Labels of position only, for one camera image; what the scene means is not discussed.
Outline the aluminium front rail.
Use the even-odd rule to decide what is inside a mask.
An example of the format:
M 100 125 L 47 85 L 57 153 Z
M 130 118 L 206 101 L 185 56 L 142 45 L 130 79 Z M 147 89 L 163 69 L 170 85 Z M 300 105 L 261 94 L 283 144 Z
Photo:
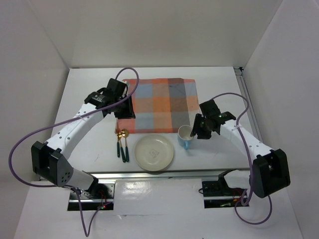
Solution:
M 93 173 L 89 174 L 80 171 L 80 178 L 93 177 L 98 179 L 144 179 L 144 178 L 186 178 L 186 177 L 217 177 L 222 173 L 229 173 L 235 169 L 220 169 L 220 170 L 186 170 L 186 171 L 156 171 L 156 172 L 108 172 L 108 173 Z M 45 169 L 40 173 L 40 177 L 45 178 L 53 184 L 67 183 L 72 175 L 72 172 L 62 172 L 58 174 L 55 171 Z

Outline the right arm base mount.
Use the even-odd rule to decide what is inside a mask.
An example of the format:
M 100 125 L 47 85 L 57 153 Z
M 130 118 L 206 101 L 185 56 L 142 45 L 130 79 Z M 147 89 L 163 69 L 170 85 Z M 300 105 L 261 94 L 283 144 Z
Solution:
M 203 196 L 204 207 L 209 208 L 231 208 L 240 202 L 244 189 L 230 188 L 224 176 L 232 170 L 227 170 L 218 175 L 215 181 L 202 181 L 202 187 L 198 193 Z

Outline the aluminium rail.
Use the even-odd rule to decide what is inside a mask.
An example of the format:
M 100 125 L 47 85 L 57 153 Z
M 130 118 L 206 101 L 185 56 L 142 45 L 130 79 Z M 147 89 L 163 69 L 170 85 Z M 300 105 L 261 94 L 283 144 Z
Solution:
M 222 173 L 229 173 L 235 169 L 220 169 L 220 170 L 186 170 L 186 171 L 156 171 L 156 172 L 108 172 L 108 173 L 93 173 L 89 174 L 80 171 L 80 178 L 93 177 L 98 179 L 144 179 L 144 178 L 186 178 L 186 177 L 217 177 Z M 72 175 L 72 172 L 62 172 L 58 174 L 55 171 L 45 169 L 40 173 L 40 177 L 45 178 L 53 184 L 67 183 Z
M 248 92 L 248 88 L 244 79 L 244 68 L 243 67 L 234 67 L 234 72 L 235 72 L 235 76 L 240 88 L 240 92 L 241 95 L 244 96 L 249 103 L 249 109 L 247 111 L 247 115 L 248 115 L 248 119 L 252 128 L 252 132 L 253 135 L 258 138 L 261 142 L 263 142 L 262 140 L 262 136 L 261 136 L 261 132 L 257 123 L 257 118 L 252 106 L 252 102 L 251 102 L 251 98 L 249 96 L 249 92 Z

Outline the gold fork green handle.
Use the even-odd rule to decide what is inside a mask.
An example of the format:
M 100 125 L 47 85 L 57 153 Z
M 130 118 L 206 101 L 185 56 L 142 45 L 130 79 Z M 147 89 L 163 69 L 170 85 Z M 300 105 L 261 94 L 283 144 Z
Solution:
M 119 126 L 118 126 L 118 122 L 116 122 L 116 126 L 115 126 L 115 134 L 117 136 L 117 157 L 119 158 L 121 156 L 121 153 L 120 153 L 120 139 L 119 139 Z

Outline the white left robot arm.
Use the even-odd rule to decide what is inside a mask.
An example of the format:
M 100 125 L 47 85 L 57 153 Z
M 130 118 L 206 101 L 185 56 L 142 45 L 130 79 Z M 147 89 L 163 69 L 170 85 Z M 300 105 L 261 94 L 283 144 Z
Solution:
M 108 114 L 113 113 L 117 119 L 135 118 L 129 86 L 127 81 L 110 79 L 106 87 L 89 94 L 72 122 L 46 142 L 37 141 L 32 145 L 33 171 L 57 187 L 80 190 L 88 199 L 101 194 L 108 197 L 106 185 L 99 183 L 95 176 L 72 167 L 68 159 L 82 138 Z

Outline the light blue mug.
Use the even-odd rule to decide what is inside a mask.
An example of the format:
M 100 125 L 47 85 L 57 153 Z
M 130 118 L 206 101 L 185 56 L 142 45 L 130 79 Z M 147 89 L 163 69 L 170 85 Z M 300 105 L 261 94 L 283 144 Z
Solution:
M 182 125 L 177 131 L 178 143 L 185 150 L 189 149 L 189 145 L 194 139 L 194 137 L 191 136 L 191 132 L 192 132 L 192 127 L 190 125 Z

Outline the aluminium right side rail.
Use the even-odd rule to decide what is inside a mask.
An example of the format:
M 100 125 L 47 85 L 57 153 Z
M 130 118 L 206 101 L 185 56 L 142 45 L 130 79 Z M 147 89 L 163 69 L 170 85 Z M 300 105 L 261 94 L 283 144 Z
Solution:
M 257 123 L 257 118 L 252 106 L 252 102 L 251 102 L 251 98 L 249 96 L 249 92 L 248 92 L 248 88 L 244 79 L 244 68 L 243 67 L 234 67 L 234 72 L 235 72 L 235 76 L 240 88 L 240 92 L 241 95 L 244 96 L 249 103 L 249 109 L 247 111 L 247 115 L 248 115 L 248 119 L 252 128 L 252 132 L 253 135 L 258 138 L 261 142 L 263 142 L 262 140 L 262 136 L 261 136 L 261 132 Z

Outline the orange blue checkered cloth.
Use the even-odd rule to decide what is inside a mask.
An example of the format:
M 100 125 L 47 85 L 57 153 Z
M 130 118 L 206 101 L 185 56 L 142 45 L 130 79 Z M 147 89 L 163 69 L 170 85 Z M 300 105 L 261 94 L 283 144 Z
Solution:
M 200 112 L 193 79 L 141 79 L 132 95 L 134 119 L 119 119 L 116 129 L 133 133 L 176 133 L 193 125 Z

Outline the cream round plate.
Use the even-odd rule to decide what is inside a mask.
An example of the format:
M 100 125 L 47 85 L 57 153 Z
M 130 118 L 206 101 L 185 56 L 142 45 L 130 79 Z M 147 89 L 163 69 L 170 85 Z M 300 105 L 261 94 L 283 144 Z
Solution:
M 164 170 L 171 164 L 173 157 L 173 144 L 159 134 L 143 136 L 134 147 L 134 159 L 146 171 Z

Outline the gold spoon green handle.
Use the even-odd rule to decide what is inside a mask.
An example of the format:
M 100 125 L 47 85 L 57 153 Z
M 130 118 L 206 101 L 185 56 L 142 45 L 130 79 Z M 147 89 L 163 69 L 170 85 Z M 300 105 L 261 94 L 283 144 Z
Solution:
M 129 132 L 127 129 L 122 129 L 121 131 L 122 137 L 125 139 L 125 155 L 126 155 L 126 162 L 130 162 L 130 156 L 129 156 L 129 149 L 128 149 L 128 143 L 127 138 L 129 136 Z

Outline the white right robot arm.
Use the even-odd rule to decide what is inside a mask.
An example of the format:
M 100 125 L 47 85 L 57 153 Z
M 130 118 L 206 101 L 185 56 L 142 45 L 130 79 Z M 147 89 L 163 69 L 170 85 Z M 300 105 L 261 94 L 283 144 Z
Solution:
M 283 150 L 262 143 L 232 113 L 221 112 L 214 100 L 199 107 L 201 113 L 195 116 L 191 135 L 210 139 L 215 132 L 249 159 L 248 170 L 229 170 L 219 175 L 219 193 L 229 195 L 235 188 L 249 189 L 259 198 L 265 198 L 290 185 L 288 160 Z

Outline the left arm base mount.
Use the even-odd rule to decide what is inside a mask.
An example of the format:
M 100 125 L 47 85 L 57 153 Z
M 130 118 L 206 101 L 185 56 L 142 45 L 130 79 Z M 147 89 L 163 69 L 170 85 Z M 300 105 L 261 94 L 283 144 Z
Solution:
M 67 211 L 79 211 L 79 201 L 83 211 L 95 211 L 98 207 L 102 207 L 102 211 L 112 211 L 114 209 L 114 193 L 115 193 L 115 181 L 102 181 L 102 184 L 108 189 L 103 188 L 99 190 L 95 196 L 88 194 L 86 191 L 77 189 L 77 194 L 73 191 L 70 192 Z

